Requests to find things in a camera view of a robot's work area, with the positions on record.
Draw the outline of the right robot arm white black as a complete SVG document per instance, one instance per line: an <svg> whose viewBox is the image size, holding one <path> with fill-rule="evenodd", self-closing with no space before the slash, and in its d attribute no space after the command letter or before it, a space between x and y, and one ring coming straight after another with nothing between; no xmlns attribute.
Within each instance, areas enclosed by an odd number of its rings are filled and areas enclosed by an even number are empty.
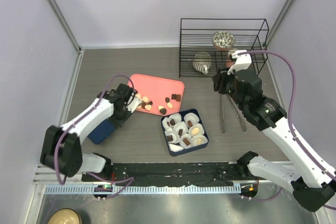
<svg viewBox="0 0 336 224"><path fill-rule="evenodd" d="M267 179L292 193L310 212L323 207L335 195L335 169L320 168L313 162L317 154L306 153L307 144L289 125L287 113L279 103L263 94L262 80L256 73L248 69L229 73L228 68L223 68L212 80L214 91L232 98L244 118L270 138L294 165L294 169L289 169L249 151L237 160L239 177Z"/></svg>

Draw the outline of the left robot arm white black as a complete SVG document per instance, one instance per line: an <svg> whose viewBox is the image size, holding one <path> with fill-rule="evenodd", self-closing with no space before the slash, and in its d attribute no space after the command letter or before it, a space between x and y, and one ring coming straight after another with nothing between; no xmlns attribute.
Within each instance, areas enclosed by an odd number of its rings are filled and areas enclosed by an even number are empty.
<svg viewBox="0 0 336 224"><path fill-rule="evenodd" d="M112 174L111 159L82 151L85 139L102 143L120 128L141 104L137 91L126 84L117 89L99 93L82 113L62 126L51 125L45 133L40 163L58 170L66 177L79 172L92 172L105 182Z"/></svg>

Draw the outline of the dark blue box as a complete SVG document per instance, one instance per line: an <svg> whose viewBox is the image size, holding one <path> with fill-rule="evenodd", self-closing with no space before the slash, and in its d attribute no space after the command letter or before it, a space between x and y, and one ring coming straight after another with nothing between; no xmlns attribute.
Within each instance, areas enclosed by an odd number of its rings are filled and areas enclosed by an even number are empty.
<svg viewBox="0 0 336 224"><path fill-rule="evenodd" d="M184 116L185 116L186 114L190 113L190 112L195 113L195 114L199 117L199 120L200 120L200 121L199 121L198 123L200 123L200 124L203 126L203 128L204 128L204 132L205 132L203 135L208 139L208 142L209 142L209 138L208 138L207 132L206 132L206 130L205 130L205 126L204 126L204 124L203 124L203 121L202 121L202 119L201 119L201 116L200 116L199 112L198 112L196 109L188 109L188 110L181 111L181 112L177 112L177 113L179 113L179 114L181 115L181 117L182 117L182 121L184 122ZM162 122L163 118L167 118L167 119L168 119L169 116L164 116L164 117L162 117L162 118L161 118L161 122ZM169 154L170 154L171 156L179 156L179 155L183 155L183 154L190 153L190 152L197 151L197 150L200 150L200 149L203 149L203 148L204 148L204 147L191 147L191 148L188 148L188 149L184 149L183 151L174 153L174 152L171 152L170 149L169 149L168 142L166 141L166 138L165 138L165 134L164 134L164 139L165 139L165 142L166 142L166 144L167 144L167 148L168 148Z"/></svg>

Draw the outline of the metal tongs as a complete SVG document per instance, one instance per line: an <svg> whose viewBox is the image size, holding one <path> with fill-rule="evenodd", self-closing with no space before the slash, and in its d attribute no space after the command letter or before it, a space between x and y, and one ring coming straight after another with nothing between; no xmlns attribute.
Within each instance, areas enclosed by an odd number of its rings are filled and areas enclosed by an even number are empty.
<svg viewBox="0 0 336 224"><path fill-rule="evenodd" d="M247 131L246 123L243 117L238 112L238 108L229 95L219 95L219 125L220 132L224 134L226 132L227 120L233 121L236 118L236 123L240 125L243 132Z"/></svg>

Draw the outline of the pink plastic tray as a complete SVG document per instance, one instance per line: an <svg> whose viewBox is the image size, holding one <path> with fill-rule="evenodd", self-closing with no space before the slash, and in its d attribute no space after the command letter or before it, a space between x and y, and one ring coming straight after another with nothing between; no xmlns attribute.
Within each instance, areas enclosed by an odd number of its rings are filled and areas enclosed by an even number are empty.
<svg viewBox="0 0 336 224"><path fill-rule="evenodd" d="M180 111L185 88L183 82L143 74L133 74L130 79L128 85L134 84L138 98L146 98L152 106L152 109L147 111L146 105L140 105L136 109L138 112L162 116L160 108L166 108L167 115ZM171 109L167 106L168 102L173 105Z"/></svg>

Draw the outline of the dark blue box lid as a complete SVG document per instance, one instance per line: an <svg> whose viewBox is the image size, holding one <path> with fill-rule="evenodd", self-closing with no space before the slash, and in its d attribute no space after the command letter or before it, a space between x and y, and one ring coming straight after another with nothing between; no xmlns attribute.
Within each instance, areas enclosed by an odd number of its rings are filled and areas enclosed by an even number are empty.
<svg viewBox="0 0 336 224"><path fill-rule="evenodd" d="M116 127L109 120L101 122L89 135L88 138L93 144L101 144L107 137L109 137Z"/></svg>

